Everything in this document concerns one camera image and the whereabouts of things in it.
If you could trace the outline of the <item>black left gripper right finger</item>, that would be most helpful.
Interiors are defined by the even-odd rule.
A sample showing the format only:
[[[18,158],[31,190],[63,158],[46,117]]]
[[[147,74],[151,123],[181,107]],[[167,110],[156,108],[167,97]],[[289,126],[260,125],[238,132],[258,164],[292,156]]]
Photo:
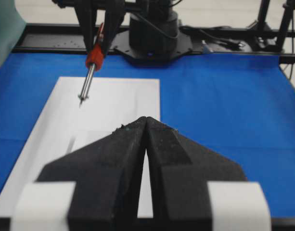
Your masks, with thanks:
[[[269,206],[236,162],[148,117],[154,219],[162,231],[269,231]]]

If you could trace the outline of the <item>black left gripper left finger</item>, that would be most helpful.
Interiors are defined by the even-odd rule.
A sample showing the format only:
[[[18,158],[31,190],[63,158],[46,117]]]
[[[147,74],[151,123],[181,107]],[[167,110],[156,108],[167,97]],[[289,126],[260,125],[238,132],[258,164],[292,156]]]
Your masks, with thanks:
[[[117,231],[137,218],[146,117],[47,163],[27,184],[13,231]]]

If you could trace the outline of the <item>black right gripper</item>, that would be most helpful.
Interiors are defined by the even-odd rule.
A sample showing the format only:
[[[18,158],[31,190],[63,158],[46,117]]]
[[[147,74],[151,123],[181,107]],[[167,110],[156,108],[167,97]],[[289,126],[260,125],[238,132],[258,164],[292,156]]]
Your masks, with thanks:
[[[60,8],[74,7],[82,31],[87,52],[90,52],[94,43],[94,26],[96,10],[105,10],[103,27],[103,41],[101,45],[104,57],[107,55],[112,42],[124,21],[125,12],[135,12],[135,3],[125,0],[52,0]]]

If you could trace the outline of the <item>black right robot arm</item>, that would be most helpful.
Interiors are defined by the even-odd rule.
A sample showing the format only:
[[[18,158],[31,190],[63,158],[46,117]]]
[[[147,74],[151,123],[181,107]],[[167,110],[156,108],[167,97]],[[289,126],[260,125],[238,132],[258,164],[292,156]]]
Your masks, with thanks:
[[[55,0],[75,9],[87,50],[100,69],[111,48],[139,60],[169,61],[192,51],[171,0]]]

